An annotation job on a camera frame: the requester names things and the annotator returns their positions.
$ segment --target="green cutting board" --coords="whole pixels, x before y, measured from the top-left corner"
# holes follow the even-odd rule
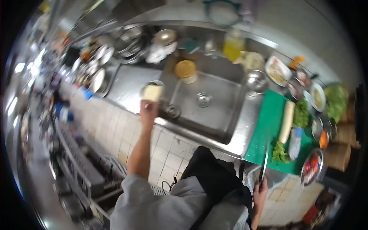
[[[276,161],[274,161],[272,164],[270,163],[272,159],[272,150],[276,144],[276,141],[279,138],[279,132],[284,115],[284,106],[287,100],[288,99],[286,97],[283,97],[272,90],[267,90],[262,102],[258,122],[246,155],[244,156],[244,160],[247,160],[254,164],[262,165],[263,159],[265,157],[265,145],[267,139],[266,134],[268,129],[271,143],[268,153],[267,168],[275,169],[284,173],[300,175],[301,168],[303,167],[306,158],[313,149],[312,138],[305,134],[305,130],[303,131],[300,152],[297,159],[295,159],[294,161],[290,161],[289,164],[279,162],[278,166]],[[290,136],[288,141],[284,145],[286,153],[289,150],[289,141]]]

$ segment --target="black apron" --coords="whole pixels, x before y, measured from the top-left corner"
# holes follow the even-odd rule
[[[242,203],[248,209],[247,223],[252,227],[251,216],[253,215],[252,194],[242,180],[236,176],[234,163],[216,159],[211,151],[199,146],[184,170],[181,179],[196,176],[203,190],[206,192],[208,201],[199,218],[190,230],[196,230],[207,217],[212,207],[218,204],[228,193],[234,191],[242,198]]]

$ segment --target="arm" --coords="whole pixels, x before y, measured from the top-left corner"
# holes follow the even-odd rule
[[[135,145],[132,154],[129,156],[127,174],[136,174],[148,180],[149,174],[149,151],[151,145],[151,132],[155,118],[158,115],[158,103],[141,101],[141,121],[142,133]]]
[[[256,184],[254,185],[253,191],[254,207],[253,207],[252,228],[251,228],[252,230],[256,230],[258,227],[263,207],[265,205],[267,192],[268,192],[267,179],[266,177],[264,177],[261,187],[259,186],[259,182],[256,182]]]

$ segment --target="knife blade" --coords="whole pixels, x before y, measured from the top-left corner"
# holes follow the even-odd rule
[[[262,186],[263,178],[265,177],[269,148],[270,148],[269,132],[267,131],[267,138],[266,138],[266,145],[265,145],[265,157],[263,159],[261,171],[259,173],[259,178],[258,178],[259,186]]]

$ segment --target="carrot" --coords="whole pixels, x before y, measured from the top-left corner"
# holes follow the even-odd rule
[[[325,150],[327,148],[327,144],[328,144],[327,131],[322,131],[321,137],[319,139],[319,147],[322,150]]]

